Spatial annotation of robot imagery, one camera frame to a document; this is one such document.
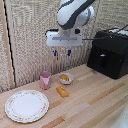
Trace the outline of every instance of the wooden countertop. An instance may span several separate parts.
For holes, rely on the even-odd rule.
[[[70,85],[64,85],[69,97],[56,91],[61,86],[58,74],[51,78],[51,88],[43,90],[39,81],[0,94],[0,128],[109,128],[128,101],[128,75],[113,80],[94,72],[86,65],[65,71],[74,75]],[[5,113],[5,103],[21,90],[44,93],[50,103],[44,117],[33,123],[12,121]]]

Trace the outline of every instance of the decorative plate rim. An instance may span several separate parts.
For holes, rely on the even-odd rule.
[[[37,93],[37,94],[40,94],[40,95],[42,95],[43,98],[45,98],[45,100],[46,100],[46,102],[47,102],[47,103],[46,103],[47,106],[46,106],[46,108],[44,108],[45,111],[43,110],[43,108],[41,108],[42,111],[40,110],[40,116],[35,117],[35,119],[29,118],[30,120],[18,120],[18,119],[13,118],[14,115],[12,116],[12,115],[9,114],[9,111],[8,111],[8,109],[7,109],[9,101],[10,101],[11,99],[13,99],[14,96],[18,95],[19,93],[23,93],[23,92],[26,92],[26,93],[27,93],[27,92],[29,92],[29,93],[31,93],[31,92],[34,93],[34,92],[35,92],[35,93]],[[7,116],[8,116],[10,119],[12,119],[13,121],[21,122],[21,123],[29,123],[29,122],[37,121],[37,120],[39,120],[40,118],[42,118],[42,117],[47,113],[48,108],[49,108],[48,98],[47,98],[43,93],[41,93],[41,92],[39,92],[39,91],[36,91],[36,90],[22,90],[22,91],[18,91],[18,92],[16,92],[16,93],[14,93],[11,97],[8,98],[8,100],[6,101],[6,104],[5,104],[5,113],[6,113]]]

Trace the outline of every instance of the black cable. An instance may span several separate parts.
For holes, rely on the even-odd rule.
[[[123,28],[119,29],[117,32],[119,32],[119,31],[121,31],[121,30],[124,30],[127,26],[128,26],[128,24],[127,24],[126,26],[124,26]],[[105,39],[105,38],[108,38],[108,37],[112,38],[112,36],[111,36],[111,35],[114,35],[114,34],[115,34],[115,33],[110,34],[109,36],[101,37],[101,38],[82,39],[82,40],[101,40],[101,39]]]

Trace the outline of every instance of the pink cup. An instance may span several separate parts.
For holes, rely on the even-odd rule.
[[[40,73],[40,87],[48,89],[51,86],[51,73],[43,71]]]

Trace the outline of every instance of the food item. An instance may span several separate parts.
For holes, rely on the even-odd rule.
[[[69,93],[64,89],[63,86],[56,88],[57,92],[61,95],[61,97],[68,97]]]
[[[65,74],[61,74],[61,79],[69,81],[69,77],[67,75],[65,75]]]

